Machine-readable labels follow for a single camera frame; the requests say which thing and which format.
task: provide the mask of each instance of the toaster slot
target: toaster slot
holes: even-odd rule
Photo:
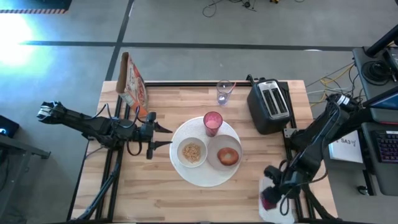
[[[264,97],[266,98],[266,103],[268,105],[268,109],[271,115],[275,115],[278,113],[278,110],[276,108],[275,102],[272,99],[271,92],[269,90],[263,90],[262,93],[264,94]]]
[[[277,88],[273,88],[272,89],[272,93],[274,94],[276,103],[278,104],[279,110],[281,113],[286,113],[287,112],[287,108],[285,107],[285,103],[282,99],[282,96],[279,93],[279,90]]]

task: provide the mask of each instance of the white plate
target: white plate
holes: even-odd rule
[[[231,165],[225,166],[223,165],[217,157],[217,153],[220,149],[224,147],[230,147],[235,149],[235,151],[239,154],[238,161]],[[242,159],[242,146],[241,144],[233,137],[228,135],[217,135],[213,137],[209,144],[207,145],[207,161],[217,170],[228,171],[234,169],[239,165]]]
[[[234,137],[240,142],[238,135],[235,130],[223,121],[223,124],[219,128],[217,135],[229,135]],[[193,118],[183,123],[174,133],[172,138],[172,144],[170,144],[170,160],[175,170],[180,176],[191,184],[195,184],[200,187],[214,187],[226,182],[230,179],[239,165],[234,169],[228,171],[216,170],[206,160],[202,165],[194,168],[188,168],[183,166],[177,157],[178,145],[186,138],[198,138],[208,145],[211,137],[206,135],[205,125],[203,124],[203,117]]]

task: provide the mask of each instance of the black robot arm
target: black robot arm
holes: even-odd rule
[[[330,95],[327,101],[326,110],[307,129],[291,135],[290,148],[296,150],[297,154],[287,162],[286,168],[281,171],[281,167],[266,167],[264,175],[273,180],[274,186],[266,188],[262,192],[262,198],[275,205],[282,195],[295,198],[304,190],[321,217],[332,219],[311,193],[308,184],[320,180],[314,180],[314,177],[321,166],[323,150],[329,143],[345,135],[341,126],[359,108],[356,101],[341,94]]]
[[[37,117],[45,124],[64,124],[80,131],[85,138],[93,137],[102,146],[112,150],[119,150],[129,141],[139,142],[140,147],[142,142],[148,142],[147,159],[152,158],[153,151],[158,147],[171,143],[152,142],[154,131],[171,133],[155,122],[155,112],[150,112],[142,126],[137,127],[135,122],[128,119],[91,117],[66,109],[61,102],[43,102]]]

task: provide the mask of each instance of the sticker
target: sticker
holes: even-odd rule
[[[347,105],[349,103],[349,98],[346,97],[345,101],[343,102],[345,105]]]
[[[338,101],[337,101],[337,105],[340,105],[343,101],[344,101],[344,99],[345,99],[345,96],[341,96],[340,97],[340,99],[338,99]]]

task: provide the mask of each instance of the black toaster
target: black toaster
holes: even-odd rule
[[[254,82],[251,75],[248,75],[247,80],[252,83],[248,106],[256,129],[260,134],[282,131],[291,115],[279,82],[265,78]]]

